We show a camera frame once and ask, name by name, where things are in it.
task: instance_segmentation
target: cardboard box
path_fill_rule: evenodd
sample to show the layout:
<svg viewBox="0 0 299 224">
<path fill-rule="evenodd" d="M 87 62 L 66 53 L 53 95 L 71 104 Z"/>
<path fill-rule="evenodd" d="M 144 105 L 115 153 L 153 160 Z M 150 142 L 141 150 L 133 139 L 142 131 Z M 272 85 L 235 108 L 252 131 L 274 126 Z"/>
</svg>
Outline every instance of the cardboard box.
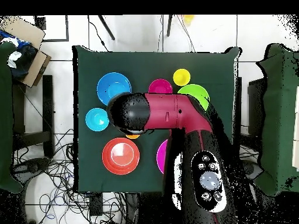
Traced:
<svg viewBox="0 0 299 224">
<path fill-rule="evenodd" d="M 17 16 L 5 16 L 0 22 L 0 29 L 21 40 L 31 42 L 32 46 L 38 49 L 28 75 L 20 81 L 29 87 L 36 86 L 51 60 L 49 55 L 39 50 L 45 36 L 44 31 Z"/>
</svg>

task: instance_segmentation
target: green bowl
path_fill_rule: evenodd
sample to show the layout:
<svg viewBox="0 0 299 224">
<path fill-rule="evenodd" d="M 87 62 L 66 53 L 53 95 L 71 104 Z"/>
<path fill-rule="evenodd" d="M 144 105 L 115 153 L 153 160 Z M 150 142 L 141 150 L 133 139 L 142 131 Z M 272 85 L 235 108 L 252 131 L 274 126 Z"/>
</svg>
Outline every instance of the green bowl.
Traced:
<svg viewBox="0 0 299 224">
<path fill-rule="evenodd" d="M 184 87 L 182 87 L 178 93 L 183 95 L 191 95 L 195 99 L 199 101 L 201 106 L 204 108 L 204 111 L 207 111 L 208 109 L 208 103 L 210 101 L 210 96 L 208 95 L 208 92 L 205 90 L 204 87 L 201 87 L 197 84 L 189 84 Z"/>
</svg>

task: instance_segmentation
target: button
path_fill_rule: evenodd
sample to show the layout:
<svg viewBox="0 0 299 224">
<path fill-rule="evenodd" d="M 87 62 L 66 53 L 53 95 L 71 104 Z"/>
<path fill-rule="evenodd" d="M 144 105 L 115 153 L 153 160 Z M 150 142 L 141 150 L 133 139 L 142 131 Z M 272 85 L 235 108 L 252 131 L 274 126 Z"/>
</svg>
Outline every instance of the button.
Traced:
<svg viewBox="0 0 299 224">
<path fill-rule="evenodd" d="M 206 200 L 206 201 L 209 201 L 211 200 L 211 196 L 209 193 L 205 192 L 203 195 L 201 195 L 201 197 Z"/>
<path fill-rule="evenodd" d="M 218 176 L 212 171 L 205 171 L 200 176 L 199 182 L 203 188 L 210 191 L 218 189 L 221 184 Z"/>
<path fill-rule="evenodd" d="M 216 200 L 217 202 L 221 201 L 221 200 L 222 200 L 222 196 L 221 196 L 220 192 L 216 191 L 216 192 L 214 193 L 214 198 L 215 198 L 215 200 Z"/>
<path fill-rule="evenodd" d="M 209 165 L 209 167 L 210 167 L 211 170 L 216 170 L 216 166 L 215 166 L 214 163 L 211 163 L 211 164 Z"/>
<path fill-rule="evenodd" d="M 206 166 L 204 165 L 204 164 L 199 164 L 199 169 L 201 170 L 201 169 L 205 169 L 206 168 Z"/>
<path fill-rule="evenodd" d="M 208 162 L 210 160 L 210 158 L 207 156 L 207 155 L 204 155 L 203 156 L 203 161 L 204 162 Z"/>
</svg>

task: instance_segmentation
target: chair leg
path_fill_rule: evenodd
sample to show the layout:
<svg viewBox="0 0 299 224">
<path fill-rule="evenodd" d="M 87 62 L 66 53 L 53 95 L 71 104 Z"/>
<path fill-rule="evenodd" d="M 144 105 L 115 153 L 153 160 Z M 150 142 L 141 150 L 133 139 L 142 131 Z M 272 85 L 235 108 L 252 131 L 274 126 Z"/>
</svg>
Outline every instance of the chair leg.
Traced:
<svg viewBox="0 0 299 224">
<path fill-rule="evenodd" d="M 167 37 L 171 35 L 171 21 L 172 21 L 172 15 L 168 15 Z"/>
<path fill-rule="evenodd" d="M 113 36 L 111 30 L 109 29 L 107 23 L 105 22 L 103 16 L 98 15 L 98 17 L 100 18 L 100 21 L 102 22 L 102 24 L 104 25 L 105 29 L 107 30 L 107 32 L 109 33 L 110 37 L 112 40 L 115 40 L 115 37 Z"/>
</svg>

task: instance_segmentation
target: green tablecloth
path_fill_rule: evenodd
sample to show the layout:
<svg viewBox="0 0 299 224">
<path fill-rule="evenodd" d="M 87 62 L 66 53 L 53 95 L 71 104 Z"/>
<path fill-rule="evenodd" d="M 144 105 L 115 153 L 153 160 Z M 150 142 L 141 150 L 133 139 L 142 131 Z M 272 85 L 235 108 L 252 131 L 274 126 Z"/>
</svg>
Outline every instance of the green tablecloth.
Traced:
<svg viewBox="0 0 299 224">
<path fill-rule="evenodd" d="M 12 74 L 7 65 L 8 57 L 16 50 L 10 42 L 0 44 L 0 189 L 19 193 L 22 185 L 11 176 L 13 163 L 13 112 L 12 112 Z"/>
<path fill-rule="evenodd" d="M 93 132 L 85 124 L 87 112 L 106 106 L 98 99 L 96 86 L 109 72 L 125 75 L 132 92 L 147 92 L 158 78 L 168 80 L 176 93 L 180 87 L 173 82 L 179 68 L 191 74 L 190 83 L 206 88 L 210 100 L 221 117 L 225 133 L 232 136 L 234 100 L 234 59 L 239 49 L 227 53 L 157 53 L 157 52 L 92 52 L 76 46 L 78 55 L 78 191 L 80 192 L 158 192 L 162 191 L 162 174 L 156 163 L 159 145 L 168 138 L 168 130 L 156 130 L 133 140 L 140 150 L 140 162 L 130 174 L 118 176 L 102 163 L 102 150 L 111 139 L 125 137 L 111 124 L 102 132 Z"/>
<path fill-rule="evenodd" d="M 281 191 L 299 192 L 299 172 L 292 166 L 299 52 L 272 44 L 258 64 L 267 79 L 267 90 L 263 96 L 265 122 L 260 157 L 265 172 L 256 184 L 271 196 Z"/>
</svg>

